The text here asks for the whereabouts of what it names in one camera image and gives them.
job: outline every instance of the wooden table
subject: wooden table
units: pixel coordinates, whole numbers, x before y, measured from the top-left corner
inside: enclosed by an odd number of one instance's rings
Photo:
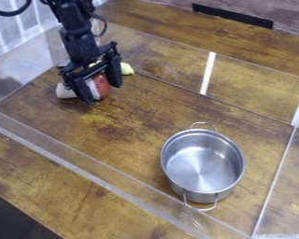
[[[267,30],[257,30],[256,28],[241,24],[229,23],[220,19],[193,15],[178,9],[144,4],[137,1],[109,1],[109,4],[105,4],[101,7],[99,12],[102,15],[106,15],[107,19],[114,23],[136,28],[146,33],[164,36],[180,43],[189,44],[193,47],[201,48],[202,43],[206,44],[209,42],[213,51],[220,53],[228,52],[229,55],[233,55],[233,52],[236,52],[239,56],[249,56],[249,60],[256,63],[263,61],[261,63],[268,64],[269,67],[275,67],[277,62],[281,63],[281,58],[288,55],[289,51],[293,52],[291,58],[296,59],[295,61],[299,62],[299,56],[295,56],[296,49],[283,49],[280,48],[280,45],[276,46],[280,49],[261,49],[256,45],[256,40],[259,38],[253,40],[243,37],[239,32],[240,30],[245,31],[248,29],[249,34],[265,35],[268,39],[273,37],[272,35],[275,34]],[[201,38],[201,36],[198,36],[200,31],[205,31],[205,29],[209,29],[208,31],[214,30],[214,28],[212,30],[209,24],[204,24],[200,27],[196,26],[197,23],[201,20],[205,21],[205,19],[208,19],[209,22],[213,22],[213,25],[217,28],[220,28],[220,22],[224,23],[225,27],[232,24],[233,26],[230,29],[233,29],[233,27],[237,28],[230,32],[230,35],[236,34],[233,37],[234,41],[228,41],[226,36],[224,37],[225,39],[221,39],[222,36],[220,38],[217,36],[216,38],[214,35],[209,34],[204,34],[204,37]],[[126,37],[130,36],[130,31],[132,30],[123,31],[121,39],[123,37],[128,39]],[[244,105],[236,107],[222,102],[230,100],[229,93],[221,99],[222,101],[197,94],[196,83],[193,81],[178,81],[176,75],[161,74],[161,68],[154,67],[150,60],[145,59],[142,61],[145,64],[140,63],[140,53],[142,52],[152,53],[149,56],[153,56],[156,61],[164,61],[165,55],[162,54],[162,50],[165,49],[164,44],[166,41],[154,37],[152,38],[153,41],[150,41],[150,43],[156,42],[157,44],[154,46],[158,48],[158,51],[154,54],[153,45],[145,44],[148,38],[144,39],[144,35],[138,38],[137,35],[132,36],[134,37],[130,38],[130,41],[126,41],[126,44],[121,43],[121,51],[126,56],[125,59],[134,64],[137,69],[142,70],[132,77],[123,78],[121,89],[113,89],[106,99],[95,105],[85,105],[77,100],[58,100],[54,96],[54,86],[59,81],[59,78],[57,77],[57,70],[50,69],[39,75],[23,87],[23,89],[0,103],[0,112],[19,120],[25,125],[66,143],[69,146],[74,147],[77,150],[109,164],[133,178],[172,196],[174,196],[174,194],[168,187],[165,176],[158,168],[158,152],[161,145],[172,134],[188,129],[192,122],[208,121],[213,123],[218,131],[225,134],[241,148],[247,161],[247,170],[241,181],[233,188],[233,193],[218,203],[217,209],[210,212],[209,215],[228,223],[244,233],[251,234],[292,130],[291,126],[283,122],[289,120],[289,112],[284,114],[283,111],[285,104],[281,104],[279,110],[272,111],[273,114],[268,115],[275,104],[267,109],[259,105],[256,107],[252,105],[252,108],[247,108]],[[299,39],[289,35],[280,38],[281,40],[279,41],[279,44],[284,44],[287,41],[299,43]],[[255,55],[249,54],[251,48],[247,48],[247,46],[249,47],[251,45],[256,45],[256,50],[253,49],[252,51],[255,52]],[[193,48],[189,46],[182,46],[182,48],[176,49],[174,53],[177,54],[184,51],[188,56],[194,53]],[[197,57],[204,59],[202,54],[197,54]],[[172,65],[181,65],[180,72],[184,75],[193,76],[194,73],[192,72],[192,69],[196,69],[194,65],[181,64],[180,60],[180,63],[177,63],[178,61],[174,60],[174,58],[176,56],[172,58],[174,63]],[[226,65],[226,67],[232,67],[233,69],[237,67],[239,71],[244,72],[247,75],[248,72],[259,72],[257,70],[253,70],[248,64],[230,63],[230,61],[226,61],[225,64],[221,65]],[[297,66],[299,64],[296,64],[295,67],[293,61],[291,61],[285,69],[289,72],[296,71],[296,69],[299,69]],[[273,84],[280,85],[279,91],[267,88],[267,93],[272,92],[276,99],[281,99],[283,96],[289,97],[289,99],[292,99],[292,107],[289,109],[292,109],[299,96],[299,78],[292,77],[295,81],[288,81],[289,78],[285,77],[285,80],[281,83],[275,74],[276,73],[272,73]],[[15,151],[7,150],[8,144],[14,145],[15,143],[4,141],[4,143],[0,142],[0,145],[0,155],[3,154],[3,158],[12,155]],[[15,183],[19,185],[14,185],[14,181],[4,178],[6,185],[3,189],[0,190],[0,194],[3,194],[4,198],[7,198],[12,204],[16,204],[18,207],[45,223],[51,230],[69,238],[78,238],[75,237],[78,235],[79,238],[87,238],[87,236],[90,236],[90,232],[94,231],[91,225],[87,223],[98,223],[95,228],[102,231],[102,238],[110,238],[110,236],[114,238],[114,236],[118,236],[110,235],[111,231],[117,231],[117,233],[122,232],[125,238],[128,238],[128,233],[130,233],[134,225],[130,227],[130,223],[126,223],[129,226],[123,224],[123,222],[115,223],[113,227],[117,228],[111,228],[109,231],[105,228],[105,225],[109,223],[110,218],[106,218],[106,222],[102,223],[86,213],[89,210],[87,207],[90,206],[94,208],[97,204],[101,205],[98,205],[94,210],[101,210],[99,214],[105,214],[105,210],[118,210],[110,201],[95,200],[94,202],[93,197],[89,199],[89,194],[93,194],[90,191],[99,190],[99,187],[91,185],[87,180],[67,171],[63,174],[62,171],[65,171],[65,169],[57,167],[53,163],[39,163],[39,161],[45,161],[43,159],[37,160],[37,165],[30,169],[31,171],[27,171],[31,164],[27,165],[26,150],[22,155],[15,158],[23,169],[19,171],[19,175],[26,174],[25,177],[27,178],[33,176],[33,179],[30,180],[34,184],[30,185],[29,183],[27,185],[27,181],[22,183],[22,180],[15,180]],[[49,188],[46,191],[41,191],[41,186],[43,182],[46,182],[46,178],[43,175],[35,177],[35,172],[38,175],[41,174],[39,172],[53,172],[50,167],[54,167],[55,170],[50,182],[59,180],[59,184],[50,183],[47,184]],[[8,174],[8,169],[2,168],[2,172]],[[70,175],[73,180],[78,180],[82,185],[79,186],[77,183],[78,186],[71,186],[75,185],[74,182],[65,184],[65,190],[67,190],[67,192],[62,194],[61,188],[63,184],[61,182],[66,181],[67,175]],[[34,204],[30,202],[33,197],[35,198],[35,194],[22,194],[22,187],[29,187],[27,190],[31,189],[34,193],[42,193]],[[73,195],[69,197],[70,194],[75,193],[81,195],[79,199]],[[105,195],[106,194],[110,195],[110,198],[115,198],[110,192],[106,192]],[[75,208],[85,206],[85,211],[82,211],[82,213],[77,214],[74,211],[67,212],[70,213],[71,218],[75,218],[78,225],[82,225],[81,228],[70,227],[73,224],[65,226],[69,218],[65,219],[63,224],[54,220],[54,218],[66,210],[66,206],[51,204],[47,195],[53,195],[53,197],[59,196],[61,198],[67,197],[65,201],[69,204],[75,205]],[[128,210],[128,212],[119,212],[121,216],[129,213],[130,210]],[[134,217],[133,215],[130,216],[133,223],[137,223],[137,218],[138,217]],[[149,223],[148,225],[146,235],[150,234],[149,232],[153,231],[157,224],[158,219],[154,218],[153,223]],[[136,236],[129,234],[129,238],[142,238],[140,235],[141,234],[137,233]]]

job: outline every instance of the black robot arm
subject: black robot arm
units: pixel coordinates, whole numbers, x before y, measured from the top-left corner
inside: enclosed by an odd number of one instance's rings
[[[117,43],[97,47],[94,36],[105,32],[105,20],[93,13],[91,0],[39,0],[47,5],[58,22],[62,25],[59,36],[69,56],[69,64],[61,69],[59,75],[63,78],[65,86],[73,90],[78,98],[87,104],[93,104],[93,96],[85,84],[85,80],[103,71],[109,84],[113,87],[121,86],[121,56],[117,52]],[[15,12],[22,12],[30,4],[30,0]],[[98,35],[91,33],[90,18],[103,22],[103,29]]]

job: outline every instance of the metal pot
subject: metal pot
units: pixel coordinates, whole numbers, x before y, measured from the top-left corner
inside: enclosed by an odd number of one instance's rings
[[[193,129],[206,124],[213,131]],[[230,139],[216,132],[206,122],[196,122],[190,129],[174,134],[165,142],[160,153],[160,164],[169,179],[173,192],[194,203],[216,202],[230,192],[244,172],[244,158]]]

